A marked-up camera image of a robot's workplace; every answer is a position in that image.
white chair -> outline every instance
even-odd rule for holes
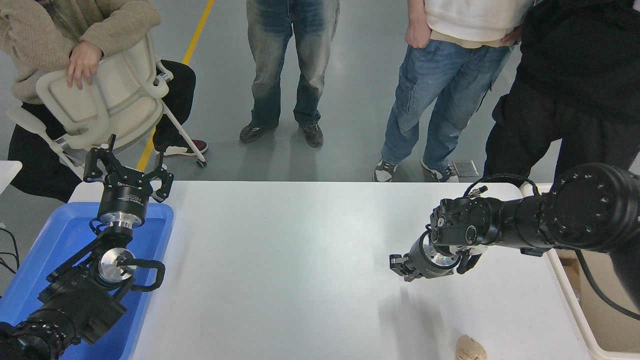
[[[147,34],[131,49],[101,60],[93,85],[83,79],[83,90],[67,86],[66,70],[38,79],[38,96],[67,132],[60,138],[49,138],[40,119],[22,108],[10,109],[7,115],[25,130],[40,135],[81,179],[86,151],[106,143],[111,134],[116,134],[114,149],[122,150],[144,137],[163,114],[196,154],[198,166],[204,167],[206,159],[162,101],[171,79],[173,74],[162,66]]]

metal plate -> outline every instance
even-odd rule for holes
[[[454,161],[453,166],[456,168],[458,177],[472,177],[478,176],[478,170],[473,160],[469,161]]]

black robotic arm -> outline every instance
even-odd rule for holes
[[[427,231],[390,267],[405,281],[470,270],[490,245],[541,256],[549,249],[590,250],[611,256],[616,274],[640,306],[640,177],[589,163],[562,174],[548,193],[501,201],[483,186],[443,199]]]
[[[162,153],[149,174],[122,166],[112,152],[114,141],[112,135],[107,147],[90,150],[84,168],[85,181],[104,183],[97,217],[90,222],[96,239],[47,276],[51,284],[38,296],[40,309],[16,326],[0,323],[0,360],[57,360],[81,340],[94,344],[127,311],[120,303],[125,294],[162,284],[164,264],[135,259],[127,244],[133,229],[145,222],[149,197],[165,200],[173,175],[164,169]],[[155,192],[154,179],[162,182]],[[94,227],[94,221],[100,225]],[[135,285],[137,268],[155,268],[154,283]]]

chair backrest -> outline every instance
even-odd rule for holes
[[[66,71],[43,75],[36,83],[42,102],[62,123],[72,149],[89,149],[116,134],[115,148],[150,130],[163,114],[161,98],[168,87],[156,76],[156,54],[150,34],[129,50],[100,61],[97,74],[83,90],[67,86]]]

blue jeans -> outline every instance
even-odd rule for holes
[[[422,160],[429,168],[445,168],[462,130],[502,71],[511,50],[508,46],[465,49],[438,40],[430,40],[424,49],[409,46],[400,66],[382,159],[396,165],[411,154],[418,142],[420,116],[438,98]]]
[[[278,126],[280,73],[293,35],[300,66],[294,117],[301,125],[320,120],[317,105],[339,12],[339,0],[246,0],[249,46],[255,61],[251,114],[256,126]]]

